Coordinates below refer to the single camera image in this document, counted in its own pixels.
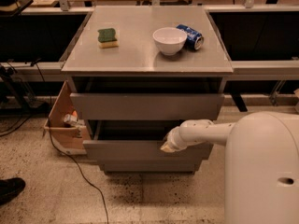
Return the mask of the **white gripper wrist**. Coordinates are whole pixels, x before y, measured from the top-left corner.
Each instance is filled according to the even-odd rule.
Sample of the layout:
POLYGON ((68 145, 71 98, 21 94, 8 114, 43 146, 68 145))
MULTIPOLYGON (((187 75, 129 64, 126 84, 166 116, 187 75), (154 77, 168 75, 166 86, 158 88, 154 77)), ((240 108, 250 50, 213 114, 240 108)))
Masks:
POLYGON ((187 127, 172 129, 165 138, 160 150, 165 153, 173 153, 184 150, 189 145, 190 131, 187 127))

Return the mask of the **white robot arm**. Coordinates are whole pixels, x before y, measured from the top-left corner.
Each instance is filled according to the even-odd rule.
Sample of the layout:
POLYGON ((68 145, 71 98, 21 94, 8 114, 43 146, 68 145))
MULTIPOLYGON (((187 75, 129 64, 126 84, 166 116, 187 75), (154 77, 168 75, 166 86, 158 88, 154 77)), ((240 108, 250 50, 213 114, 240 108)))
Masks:
POLYGON ((161 150, 225 146, 225 224, 299 224, 299 116, 249 114, 235 123, 187 120, 161 150))

